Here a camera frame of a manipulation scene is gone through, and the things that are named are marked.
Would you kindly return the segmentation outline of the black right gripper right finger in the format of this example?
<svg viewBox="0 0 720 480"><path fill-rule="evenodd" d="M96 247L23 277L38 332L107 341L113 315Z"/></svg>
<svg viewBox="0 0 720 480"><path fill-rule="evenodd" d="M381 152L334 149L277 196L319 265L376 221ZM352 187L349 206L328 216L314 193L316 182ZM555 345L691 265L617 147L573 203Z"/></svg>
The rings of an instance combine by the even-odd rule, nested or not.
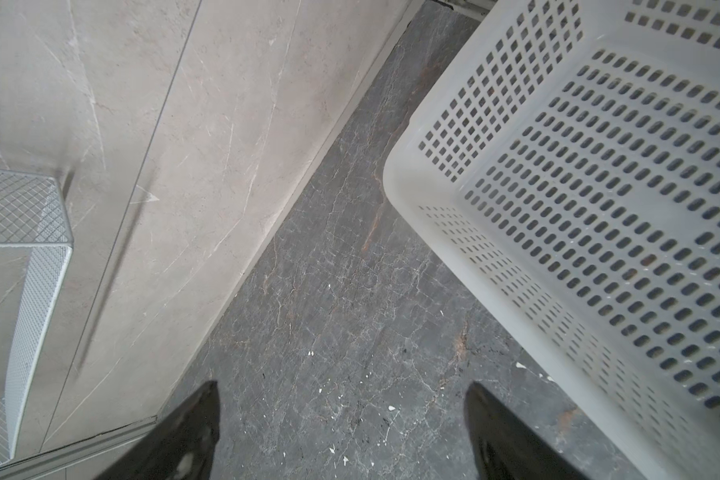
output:
<svg viewBox="0 0 720 480"><path fill-rule="evenodd" d="M464 421L479 479L584 479L482 384L472 382Z"/></svg>

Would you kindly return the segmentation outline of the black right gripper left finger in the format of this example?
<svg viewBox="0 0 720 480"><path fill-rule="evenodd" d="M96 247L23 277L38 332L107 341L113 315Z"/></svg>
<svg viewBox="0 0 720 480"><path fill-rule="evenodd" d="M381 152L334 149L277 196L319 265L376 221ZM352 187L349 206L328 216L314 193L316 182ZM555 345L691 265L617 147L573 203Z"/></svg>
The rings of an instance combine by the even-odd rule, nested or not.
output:
<svg viewBox="0 0 720 480"><path fill-rule="evenodd" d="M98 477L207 480L220 439L220 416L218 383L206 381Z"/></svg>

